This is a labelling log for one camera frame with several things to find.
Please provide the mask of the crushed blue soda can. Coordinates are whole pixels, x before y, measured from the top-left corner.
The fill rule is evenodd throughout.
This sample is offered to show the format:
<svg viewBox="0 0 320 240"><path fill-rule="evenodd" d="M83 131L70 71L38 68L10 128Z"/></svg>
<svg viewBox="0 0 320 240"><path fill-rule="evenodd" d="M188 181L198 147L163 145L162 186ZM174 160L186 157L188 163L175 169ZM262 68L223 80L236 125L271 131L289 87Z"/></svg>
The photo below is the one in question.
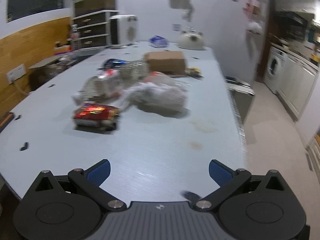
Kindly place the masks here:
<svg viewBox="0 0 320 240"><path fill-rule="evenodd" d="M122 66L127 64L125 60L120 60L120 59L108 59L103 62L102 64L102 69L107 70L107 69L119 69Z"/></svg>

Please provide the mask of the white cat-shaped ceramic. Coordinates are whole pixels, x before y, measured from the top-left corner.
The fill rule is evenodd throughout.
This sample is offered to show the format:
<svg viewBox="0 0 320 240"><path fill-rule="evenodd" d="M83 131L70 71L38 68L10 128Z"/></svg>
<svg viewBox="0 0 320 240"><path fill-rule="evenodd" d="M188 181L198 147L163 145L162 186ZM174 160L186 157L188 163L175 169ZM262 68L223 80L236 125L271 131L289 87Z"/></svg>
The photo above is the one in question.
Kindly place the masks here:
<svg viewBox="0 0 320 240"><path fill-rule="evenodd" d="M204 50L204 39L202 32L181 31L177 46L182 49Z"/></svg>

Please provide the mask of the wall power socket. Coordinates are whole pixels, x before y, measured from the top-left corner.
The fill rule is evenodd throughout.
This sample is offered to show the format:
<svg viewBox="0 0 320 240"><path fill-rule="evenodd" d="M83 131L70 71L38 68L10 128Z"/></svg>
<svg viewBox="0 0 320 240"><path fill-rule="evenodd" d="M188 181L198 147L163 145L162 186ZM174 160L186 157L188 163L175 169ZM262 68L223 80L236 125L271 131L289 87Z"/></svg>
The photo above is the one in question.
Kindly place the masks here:
<svg viewBox="0 0 320 240"><path fill-rule="evenodd" d="M23 77L26 74L24 64L19 65L18 67L14 68L13 70L7 72L7 81L8 84L13 83L17 79Z"/></svg>

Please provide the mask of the white space heater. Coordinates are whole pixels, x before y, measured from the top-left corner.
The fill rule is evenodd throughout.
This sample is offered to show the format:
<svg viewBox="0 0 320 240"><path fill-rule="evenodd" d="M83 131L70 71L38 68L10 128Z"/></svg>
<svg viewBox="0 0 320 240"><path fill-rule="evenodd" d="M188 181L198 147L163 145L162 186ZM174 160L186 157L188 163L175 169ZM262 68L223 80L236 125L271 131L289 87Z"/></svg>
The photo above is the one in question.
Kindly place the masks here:
<svg viewBox="0 0 320 240"><path fill-rule="evenodd" d="M136 15L114 15L108 21L112 46L128 46L137 42L138 18Z"/></svg>

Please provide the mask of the beige ribbed suitcase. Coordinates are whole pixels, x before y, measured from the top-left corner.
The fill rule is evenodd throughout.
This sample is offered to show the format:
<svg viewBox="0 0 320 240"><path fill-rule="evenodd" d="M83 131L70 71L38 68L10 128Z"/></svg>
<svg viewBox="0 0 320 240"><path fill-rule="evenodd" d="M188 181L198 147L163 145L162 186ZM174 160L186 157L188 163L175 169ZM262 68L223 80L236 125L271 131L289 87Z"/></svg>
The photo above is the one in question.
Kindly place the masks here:
<svg viewBox="0 0 320 240"><path fill-rule="evenodd" d="M235 100L242 123L246 121L255 93L249 83L236 77L226 77L226 86Z"/></svg>

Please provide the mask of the red cigarette pack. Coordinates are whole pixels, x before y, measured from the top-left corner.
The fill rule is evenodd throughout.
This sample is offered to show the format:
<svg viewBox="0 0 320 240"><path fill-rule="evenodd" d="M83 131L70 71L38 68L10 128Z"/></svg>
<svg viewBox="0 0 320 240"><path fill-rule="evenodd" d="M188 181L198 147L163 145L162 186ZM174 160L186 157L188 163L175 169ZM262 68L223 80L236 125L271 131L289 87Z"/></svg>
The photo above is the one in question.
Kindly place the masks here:
<svg viewBox="0 0 320 240"><path fill-rule="evenodd" d="M120 109L97 103L84 103L73 113L76 126L94 127L111 131L117 128Z"/></svg>

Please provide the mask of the blue tissue pack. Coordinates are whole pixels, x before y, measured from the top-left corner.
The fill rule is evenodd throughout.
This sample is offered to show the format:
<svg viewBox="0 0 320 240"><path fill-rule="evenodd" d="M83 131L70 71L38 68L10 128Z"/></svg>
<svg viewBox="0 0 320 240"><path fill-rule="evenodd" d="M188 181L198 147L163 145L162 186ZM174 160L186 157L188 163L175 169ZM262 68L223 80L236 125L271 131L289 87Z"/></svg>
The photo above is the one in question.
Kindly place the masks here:
<svg viewBox="0 0 320 240"><path fill-rule="evenodd" d="M149 45L154 48L166 48L169 46L169 42L166 38L155 35L149 39Z"/></svg>

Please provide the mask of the glass tank on cabinet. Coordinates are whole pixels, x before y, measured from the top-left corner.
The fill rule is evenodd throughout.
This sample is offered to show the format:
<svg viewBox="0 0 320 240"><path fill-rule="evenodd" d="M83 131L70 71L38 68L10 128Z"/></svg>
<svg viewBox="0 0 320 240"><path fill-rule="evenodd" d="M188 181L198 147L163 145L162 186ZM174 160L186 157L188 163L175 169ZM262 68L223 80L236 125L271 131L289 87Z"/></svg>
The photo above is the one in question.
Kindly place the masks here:
<svg viewBox="0 0 320 240"><path fill-rule="evenodd" d="M74 16L82 16L101 10L115 10L116 0L73 0Z"/></svg>

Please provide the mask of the white washing machine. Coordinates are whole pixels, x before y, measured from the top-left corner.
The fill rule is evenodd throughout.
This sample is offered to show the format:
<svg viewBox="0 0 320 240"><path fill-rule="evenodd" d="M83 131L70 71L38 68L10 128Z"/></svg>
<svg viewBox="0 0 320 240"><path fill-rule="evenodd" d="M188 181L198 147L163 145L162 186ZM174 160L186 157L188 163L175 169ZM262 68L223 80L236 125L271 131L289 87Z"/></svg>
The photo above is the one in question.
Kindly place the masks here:
<svg viewBox="0 0 320 240"><path fill-rule="evenodd" d="M270 48L263 82L273 94L277 93L280 86L286 60L287 53L274 46Z"/></svg>

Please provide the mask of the drawer cabinet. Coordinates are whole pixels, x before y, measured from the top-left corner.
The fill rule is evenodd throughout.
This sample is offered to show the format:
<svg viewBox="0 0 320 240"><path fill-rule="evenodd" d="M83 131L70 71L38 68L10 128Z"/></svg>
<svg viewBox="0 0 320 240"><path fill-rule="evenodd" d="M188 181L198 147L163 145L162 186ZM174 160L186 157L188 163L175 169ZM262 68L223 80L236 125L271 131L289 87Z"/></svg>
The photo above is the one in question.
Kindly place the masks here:
<svg viewBox="0 0 320 240"><path fill-rule="evenodd" d="M81 49L109 47L111 44L109 18L117 15L117 10L100 10L73 18L77 25Z"/></svg>

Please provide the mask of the clear plastic water bottle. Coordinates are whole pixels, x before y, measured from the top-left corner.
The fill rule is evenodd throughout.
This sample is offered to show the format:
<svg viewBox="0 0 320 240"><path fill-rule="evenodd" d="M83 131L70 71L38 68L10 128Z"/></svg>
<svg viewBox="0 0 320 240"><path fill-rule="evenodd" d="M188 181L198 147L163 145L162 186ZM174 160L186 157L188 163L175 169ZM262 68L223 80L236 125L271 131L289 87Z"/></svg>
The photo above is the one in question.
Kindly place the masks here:
<svg viewBox="0 0 320 240"><path fill-rule="evenodd" d="M103 103L121 95L124 83L119 70L108 69L90 77L72 99L77 106L83 103Z"/></svg>

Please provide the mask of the brown cardboard box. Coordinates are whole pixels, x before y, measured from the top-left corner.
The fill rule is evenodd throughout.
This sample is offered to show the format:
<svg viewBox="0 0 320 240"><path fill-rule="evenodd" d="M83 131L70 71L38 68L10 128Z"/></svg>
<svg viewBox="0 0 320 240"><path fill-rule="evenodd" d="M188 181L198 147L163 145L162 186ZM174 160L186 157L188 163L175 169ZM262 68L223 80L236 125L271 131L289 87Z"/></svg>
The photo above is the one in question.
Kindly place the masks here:
<svg viewBox="0 0 320 240"><path fill-rule="evenodd" d="M151 72L185 76L185 57L181 51L151 51L144 54Z"/></svg>

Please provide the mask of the white kitchen cabinets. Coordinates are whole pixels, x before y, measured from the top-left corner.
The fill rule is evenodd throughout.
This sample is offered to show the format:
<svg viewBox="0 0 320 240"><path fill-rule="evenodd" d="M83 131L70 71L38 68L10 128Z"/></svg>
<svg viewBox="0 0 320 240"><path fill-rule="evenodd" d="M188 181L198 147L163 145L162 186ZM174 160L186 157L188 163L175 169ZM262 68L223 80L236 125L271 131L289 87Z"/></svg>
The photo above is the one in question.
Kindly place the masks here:
<svg viewBox="0 0 320 240"><path fill-rule="evenodd" d="M298 121L306 108L318 77L318 67L289 54L282 72L278 94L289 115Z"/></svg>

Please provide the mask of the white plastic bag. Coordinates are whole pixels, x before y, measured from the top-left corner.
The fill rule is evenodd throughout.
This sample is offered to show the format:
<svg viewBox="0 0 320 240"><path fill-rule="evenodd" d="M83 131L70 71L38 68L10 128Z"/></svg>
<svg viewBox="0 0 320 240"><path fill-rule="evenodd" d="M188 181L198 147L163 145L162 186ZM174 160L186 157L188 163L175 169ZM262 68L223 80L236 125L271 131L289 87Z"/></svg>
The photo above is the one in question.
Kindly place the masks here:
<svg viewBox="0 0 320 240"><path fill-rule="evenodd" d="M131 105L142 105L180 112L188 100L185 82L161 72L152 72L142 81L123 90L118 107L123 111Z"/></svg>

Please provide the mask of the gold foil wrapper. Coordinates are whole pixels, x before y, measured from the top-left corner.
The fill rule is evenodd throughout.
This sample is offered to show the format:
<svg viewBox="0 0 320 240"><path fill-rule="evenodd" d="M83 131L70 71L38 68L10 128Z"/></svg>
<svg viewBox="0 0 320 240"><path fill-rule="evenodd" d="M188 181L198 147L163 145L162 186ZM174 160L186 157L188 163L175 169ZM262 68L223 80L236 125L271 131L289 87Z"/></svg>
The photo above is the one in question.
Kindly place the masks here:
<svg viewBox="0 0 320 240"><path fill-rule="evenodd" d="M191 77L201 77L202 76L201 70L196 67L187 68L185 70L185 72L188 76L191 76Z"/></svg>

